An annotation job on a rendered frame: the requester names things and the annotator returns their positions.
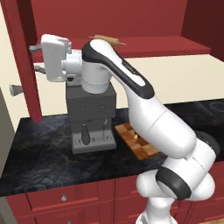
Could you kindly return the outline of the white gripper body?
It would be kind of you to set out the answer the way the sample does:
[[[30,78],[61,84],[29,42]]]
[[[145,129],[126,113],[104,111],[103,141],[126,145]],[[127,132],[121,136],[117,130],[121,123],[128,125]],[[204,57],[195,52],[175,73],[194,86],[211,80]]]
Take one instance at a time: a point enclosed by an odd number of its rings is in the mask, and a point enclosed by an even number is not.
[[[68,38],[44,34],[41,37],[41,49],[45,64],[46,78],[51,82],[63,82],[66,73],[62,71],[61,61],[72,52],[72,42]]]

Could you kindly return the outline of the red cabinet door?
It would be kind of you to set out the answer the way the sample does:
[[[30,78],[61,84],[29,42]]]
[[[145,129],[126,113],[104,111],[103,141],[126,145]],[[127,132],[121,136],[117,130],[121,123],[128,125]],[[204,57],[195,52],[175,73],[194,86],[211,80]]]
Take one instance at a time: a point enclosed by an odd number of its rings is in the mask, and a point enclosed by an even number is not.
[[[31,0],[0,0],[30,118],[42,120],[30,46],[37,43]]]

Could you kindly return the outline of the wooden rolling pin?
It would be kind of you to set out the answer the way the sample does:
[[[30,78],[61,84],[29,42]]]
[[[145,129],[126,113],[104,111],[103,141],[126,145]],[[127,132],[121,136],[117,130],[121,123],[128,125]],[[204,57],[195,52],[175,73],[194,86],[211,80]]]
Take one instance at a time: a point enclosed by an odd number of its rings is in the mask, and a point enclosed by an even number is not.
[[[122,43],[118,38],[112,38],[103,35],[94,35],[89,36],[90,39],[102,39],[110,43],[112,46],[125,46],[125,43]]]

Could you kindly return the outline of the checkered wooden cutting board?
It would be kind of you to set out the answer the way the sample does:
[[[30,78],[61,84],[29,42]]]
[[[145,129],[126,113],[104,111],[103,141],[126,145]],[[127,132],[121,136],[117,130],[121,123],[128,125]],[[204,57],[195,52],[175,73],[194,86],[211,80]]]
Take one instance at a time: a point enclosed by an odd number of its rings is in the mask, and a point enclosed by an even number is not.
[[[158,149],[152,147],[139,135],[137,140],[134,139],[134,135],[137,133],[132,129],[128,122],[116,125],[115,129],[139,160],[145,160],[146,158],[151,158],[160,153]]]

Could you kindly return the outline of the grey coffee machine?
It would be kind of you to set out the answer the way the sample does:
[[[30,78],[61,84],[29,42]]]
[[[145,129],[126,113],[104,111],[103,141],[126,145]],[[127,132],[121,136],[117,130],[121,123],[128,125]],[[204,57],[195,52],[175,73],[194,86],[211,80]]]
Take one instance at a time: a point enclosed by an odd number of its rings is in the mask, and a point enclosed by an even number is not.
[[[81,85],[66,85],[66,107],[72,131],[73,154],[116,147],[112,119],[116,116],[116,91],[90,94]]]

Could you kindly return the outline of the red wall cabinet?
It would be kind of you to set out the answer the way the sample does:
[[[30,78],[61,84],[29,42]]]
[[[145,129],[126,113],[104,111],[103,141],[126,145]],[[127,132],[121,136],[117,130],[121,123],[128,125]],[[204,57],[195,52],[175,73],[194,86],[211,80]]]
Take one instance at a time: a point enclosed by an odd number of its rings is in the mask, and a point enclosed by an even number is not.
[[[224,61],[224,0],[17,0],[34,45],[46,33],[81,48],[94,35],[119,39],[124,57],[210,54]]]

